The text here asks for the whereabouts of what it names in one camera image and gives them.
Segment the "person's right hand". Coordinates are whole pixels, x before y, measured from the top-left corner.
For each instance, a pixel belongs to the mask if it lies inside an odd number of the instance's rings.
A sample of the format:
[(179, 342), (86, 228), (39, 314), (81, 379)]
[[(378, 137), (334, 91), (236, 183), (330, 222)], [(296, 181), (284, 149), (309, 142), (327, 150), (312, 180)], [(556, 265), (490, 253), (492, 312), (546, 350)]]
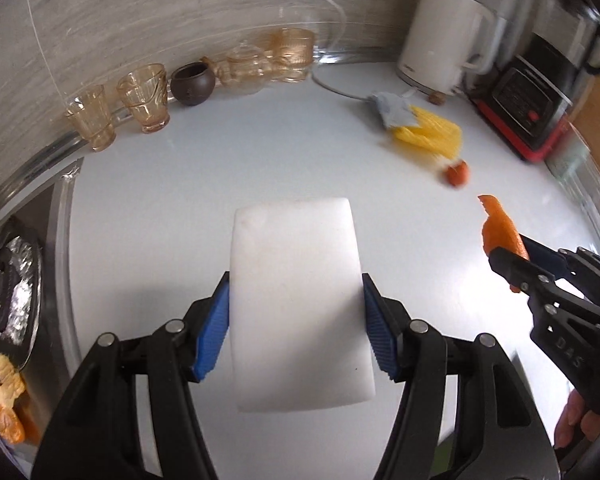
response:
[(600, 414), (591, 411), (577, 390), (569, 393), (554, 430), (554, 448), (566, 448), (580, 429), (582, 434), (594, 442), (600, 436)]

